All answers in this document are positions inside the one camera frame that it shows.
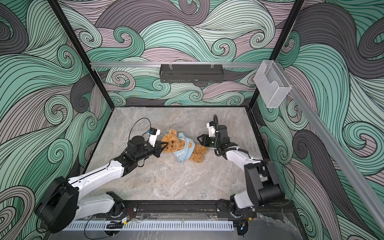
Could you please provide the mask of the light blue bear hoodie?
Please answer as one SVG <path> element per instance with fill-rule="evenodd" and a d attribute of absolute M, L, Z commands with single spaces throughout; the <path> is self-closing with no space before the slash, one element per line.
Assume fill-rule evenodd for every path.
<path fill-rule="evenodd" d="M 194 152 L 196 144 L 190 138 L 187 138 L 183 133 L 178 133 L 178 140 L 185 142 L 185 146 L 174 152 L 174 155 L 177 157 L 178 162 L 182 164 L 184 161 L 189 160 Z"/>

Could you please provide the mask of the brown teddy bear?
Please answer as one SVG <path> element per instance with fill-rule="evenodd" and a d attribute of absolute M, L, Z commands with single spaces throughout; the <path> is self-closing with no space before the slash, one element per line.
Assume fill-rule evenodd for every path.
<path fill-rule="evenodd" d="M 171 129 L 163 138 L 162 146 L 164 153 L 172 153 L 176 156 L 179 163 L 192 161 L 194 163 L 202 163 L 204 156 L 208 153 L 208 148 L 195 143 L 191 138 L 186 137 L 183 133 L 178 133 Z"/>

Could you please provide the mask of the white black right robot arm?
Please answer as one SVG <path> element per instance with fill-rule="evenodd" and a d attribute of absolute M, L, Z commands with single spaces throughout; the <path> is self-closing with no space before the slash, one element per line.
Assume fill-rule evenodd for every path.
<path fill-rule="evenodd" d="M 207 129 L 208 134 L 198 137 L 199 143 L 213 148 L 217 157 L 223 157 L 244 171 L 246 190 L 231 197 L 235 210 L 259 207 L 284 198 L 285 191 L 272 161 L 255 158 L 231 142 L 225 125 L 209 122 Z"/>

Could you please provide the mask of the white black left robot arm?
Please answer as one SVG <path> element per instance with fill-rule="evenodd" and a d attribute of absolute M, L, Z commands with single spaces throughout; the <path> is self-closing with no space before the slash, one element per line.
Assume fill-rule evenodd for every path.
<path fill-rule="evenodd" d="M 133 137 L 127 148 L 105 166 L 69 179 L 54 179 L 35 207 L 35 214 L 51 233 L 58 233 L 73 221 L 88 216 L 105 214 L 112 218 L 121 217 L 124 202 L 114 192 L 92 198 L 86 198 L 86 195 L 129 174 L 138 167 L 139 161 L 150 156 L 160 157 L 167 146 L 168 143 L 157 139 L 145 141 L 142 136 Z"/>

